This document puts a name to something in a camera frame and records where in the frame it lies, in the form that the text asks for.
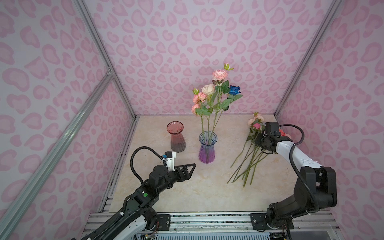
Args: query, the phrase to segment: glass vase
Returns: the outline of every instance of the glass vase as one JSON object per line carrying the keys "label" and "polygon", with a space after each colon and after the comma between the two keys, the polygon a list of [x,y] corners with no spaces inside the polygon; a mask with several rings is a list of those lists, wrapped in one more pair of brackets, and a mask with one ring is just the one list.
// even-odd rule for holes
{"label": "glass vase", "polygon": [[170,136],[170,147],[172,151],[182,152],[187,146],[185,139],[181,132],[184,129],[184,125],[181,122],[173,121],[167,126],[167,131],[171,134]]}
{"label": "glass vase", "polygon": [[217,142],[217,135],[211,131],[202,132],[199,136],[201,143],[199,151],[199,159],[203,163],[211,163],[215,160],[215,143]]}

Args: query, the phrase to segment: bouquet of roses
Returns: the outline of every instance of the bouquet of roses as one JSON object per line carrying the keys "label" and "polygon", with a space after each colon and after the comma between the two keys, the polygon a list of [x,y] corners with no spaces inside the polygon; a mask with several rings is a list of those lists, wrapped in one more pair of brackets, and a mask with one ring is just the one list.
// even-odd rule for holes
{"label": "bouquet of roses", "polygon": [[[192,106],[193,114],[201,118],[201,128],[204,133],[204,120],[208,121],[208,132],[210,133],[207,142],[210,142],[212,133],[221,117],[221,114],[229,109],[229,105],[240,99],[243,95],[240,93],[240,87],[230,86],[229,81],[225,78],[228,76],[228,71],[233,70],[229,64],[224,64],[224,69],[216,70],[212,73],[212,83],[205,85],[201,92],[194,88]],[[210,125],[210,116],[215,114],[213,124]]]}
{"label": "bouquet of roses", "polygon": [[[267,154],[263,154],[260,150],[260,147],[255,144],[256,137],[259,134],[262,134],[262,131],[265,128],[265,125],[263,124],[264,118],[263,118],[263,116],[259,115],[258,113],[254,113],[253,115],[254,115],[254,118],[249,119],[247,122],[247,124],[249,125],[250,128],[249,128],[249,134],[248,134],[247,139],[246,139],[244,146],[243,146],[243,150],[237,156],[235,161],[232,163],[231,167],[233,167],[236,160],[243,154],[245,146],[248,142],[250,142],[250,146],[248,148],[247,153],[245,154],[243,162],[240,164],[240,166],[233,173],[231,178],[228,180],[227,184],[231,181],[232,178],[233,178],[232,182],[235,182],[237,179],[242,177],[242,179],[244,180],[243,187],[245,187],[247,180],[248,180],[249,173],[250,173],[251,169],[253,168],[253,174],[252,174],[251,181],[250,181],[250,185],[251,185],[253,177],[255,175],[256,165],[259,162],[261,162],[267,156]],[[249,161],[246,170],[239,174],[241,167],[243,166],[243,164],[245,163],[245,161],[249,157],[251,157],[251,160]]]}

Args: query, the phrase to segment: blue rose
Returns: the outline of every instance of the blue rose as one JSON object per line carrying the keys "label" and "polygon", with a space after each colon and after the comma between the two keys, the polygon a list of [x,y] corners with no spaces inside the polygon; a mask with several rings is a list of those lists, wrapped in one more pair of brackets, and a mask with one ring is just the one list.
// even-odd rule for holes
{"label": "blue rose", "polygon": [[229,89],[229,94],[237,95],[240,93],[240,87],[230,86]]}

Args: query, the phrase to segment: pink leopard print wall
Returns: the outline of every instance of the pink leopard print wall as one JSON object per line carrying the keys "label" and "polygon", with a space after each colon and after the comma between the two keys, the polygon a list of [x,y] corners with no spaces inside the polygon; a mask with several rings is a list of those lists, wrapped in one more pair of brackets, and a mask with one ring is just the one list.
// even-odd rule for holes
{"label": "pink leopard print wall", "polygon": [[136,114],[191,114],[223,61],[244,95],[228,112],[273,113],[331,0],[86,3]]}
{"label": "pink leopard print wall", "polygon": [[71,0],[0,3],[0,217],[106,69]]}
{"label": "pink leopard print wall", "polygon": [[[106,73],[71,0],[0,3],[0,218]],[[10,239],[77,237],[129,127],[111,83]]]}
{"label": "pink leopard print wall", "polygon": [[130,122],[110,83],[10,239],[79,239],[100,204]]}
{"label": "pink leopard print wall", "polygon": [[346,1],[278,118],[302,127],[300,149],[335,169],[346,240],[384,235],[383,12],[383,1]]}

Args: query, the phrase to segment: metal rail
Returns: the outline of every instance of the metal rail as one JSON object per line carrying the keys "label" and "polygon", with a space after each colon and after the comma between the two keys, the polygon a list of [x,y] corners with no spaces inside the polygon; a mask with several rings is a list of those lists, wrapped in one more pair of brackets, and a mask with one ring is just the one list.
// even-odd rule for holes
{"label": "metal rail", "polygon": [[[111,59],[109,58],[107,51],[104,47],[104,44],[103,44],[103,42],[99,36],[99,33],[95,27],[95,24],[93,23],[92,16],[89,13],[89,10],[88,10],[86,3],[84,2],[84,0],[73,0],[73,2],[79,11],[81,18],[83,19],[83,21],[85,23],[85,26],[87,27],[89,33],[91,34],[91,37],[92,37],[93,41],[95,42],[97,49],[99,50],[100,56],[103,59],[105,66],[108,68],[108,70],[110,71],[110,73],[112,75],[116,75],[115,74],[116,73],[115,68],[113,67]],[[132,108],[132,106],[128,100],[128,96],[127,96],[126,92],[124,91],[124,88],[122,87],[121,81],[117,75],[116,75],[116,78],[114,79],[114,83],[115,83],[115,85],[119,91],[121,98],[123,99],[123,102],[124,102],[126,108],[129,111],[131,118],[134,120],[136,118],[136,115],[135,115],[133,108]]]}
{"label": "metal rail", "polygon": [[291,83],[287,87],[279,105],[276,108],[276,111],[275,111],[276,119],[278,118],[281,111],[283,110],[285,103],[288,101],[288,98],[289,98],[291,92],[293,91],[293,88],[296,86],[296,84],[300,80],[300,77],[301,77],[301,74],[303,73],[303,70],[308,65],[309,61],[311,60],[311,57],[313,56],[314,52],[316,51],[316,48],[319,46],[323,36],[326,34],[327,29],[331,25],[333,19],[337,15],[338,11],[341,9],[343,2],[344,2],[344,0],[333,0],[332,1],[331,6],[329,7],[327,13],[325,14],[325,17],[323,18],[323,21],[321,22],[317,32],[315,33],[311,44],[309,45],[307,51],[305,52],[303,60],[300,62],[299,67],[297,68],[295,74],[292,77]]}
{"label": "metal rail", "polygon": [[131,141],[133,138],[133,134],[136,130],[138,120],[139,120],[139,117],[137,117],[136,120],[132,121],[132,123],[131,123],[131,126],[129,128],[127,136],[126,136],[124,143],[122,145],[119,157],[116,160],[116,163],[115,163],[115,166],[113,168],[111,177],[109,178],[109,182],[108,182],[106,191],[104,192],[103,198],[101,199],[100,205],[97,209],[97,212],[103,212],[103,209],[105,208],[106,204],[110,205],[110,202],[112,202],[112,201],[108,200],[108,196],[114,195],[116,185],[118,182],[118,178],[120,176],[121,169],[124,165],[124,162],[125,162],[128,150],[129,150],[129,146],[131,145]]}
{"label": "metal rail", "polygon": [[60,161],[65,151],[75,138],[81,126],[103,95],[105,89],[107,89],[111,82],[111,74],[106,74],[101,82],[97,85],[96,89],[92,92],[91,96],[85,101],[79,112],[74,119],[68,125],[65,132],[60,139],[53,146],[49,154],[44,158],[39,168],[28,180],[23,190],[19,193],[17,198],[12,202],[3,218],[0,221],[0,239],[8,239],[12,234],[19,221],[28,210],[29,206],[34,201],[35,197],[43,187],[44,183],[51,175],[56,167],[56,164]]}
{"label": "metal rail", "polygon": [[[83,236],[91,233],[105,223],[114,213],[90,214],[84,228]],[[265,212],[166,212],[170,214],[170,230],[161,233],[255,233],[252,228],[251,213]],[[329,210],[321,210],[311,215],[305,215],[293,220],[295,229],[292,232],[325,231],[337,233],[340,231],[337,222]]]}

